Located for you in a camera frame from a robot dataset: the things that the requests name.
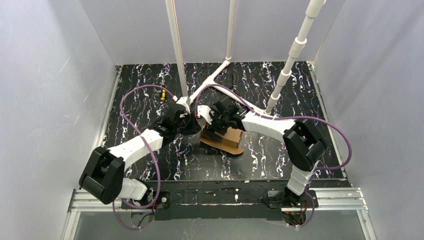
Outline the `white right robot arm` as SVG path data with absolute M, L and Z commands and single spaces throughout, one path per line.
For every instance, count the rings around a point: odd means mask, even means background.
M 246 106 L 218 101 L 212 107 L 199 105 L 196 117 L 205 120 L 201 139 L 229 153 L 238 148 L 242 132 L 255 132 L 281 141 L 292 162 L 286 193 L 302 196 L 328 144 L 311 119 L 278 120 Z

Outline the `brown cardboard box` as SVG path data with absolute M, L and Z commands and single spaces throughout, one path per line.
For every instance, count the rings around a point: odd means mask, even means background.
M 209 147 L 222 150 L 234 156 L 239 156 L 244 153 L 244 149 L 240 147 L 240 142 L 243 133 L 244 131 L 240 129 L 234 129 L 232 127 L 229 127 L 224 135 L 216 132 L 216 136 L 221 137 L 221 141 L 218 141 L 212 139 L 201 131 L 199 135 L 199 140 L 200 142 Z

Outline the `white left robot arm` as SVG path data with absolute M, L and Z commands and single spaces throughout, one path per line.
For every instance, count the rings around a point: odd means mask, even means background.
M 181 104 L 170 104 L 163 116 L 138 136 L 110 148 L 95 148 L 79 178 L 79 186 L 103 204 L 115 199 L 140 201 L 148 187 L 125 177 L 135 162 L 166 147 L 177 135 L 194 135 L 201 130 L 195 114 Z

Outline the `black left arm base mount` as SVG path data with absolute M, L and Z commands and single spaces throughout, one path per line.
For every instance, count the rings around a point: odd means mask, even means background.
M 141 200 L 131 199 L 129 203 L 138 207 L 145 206 L 145 205 L 148 205 L 150 202 L 152 202 L 155 196 L 156 196 L 156 192 L 154 190 L 148 190 Z M 157 200 L 148 209 L 153 209 L 153 210 L 168 209 L 170 207 L 170 200 L 171 200 L 170 192 L 160 191 Z

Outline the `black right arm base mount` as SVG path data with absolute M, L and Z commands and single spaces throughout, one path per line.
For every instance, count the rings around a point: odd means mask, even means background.
M 286 187 L 284 190 L 267 191 L 262 197 L 261 203 L 271 209 L 300 208 L 305 203 L 308 208 L 312 207 L 313 204 L 316 208 L 319 206 L 318 197 L 314 190 L 309 189 L 301 195 L 296 195 Z

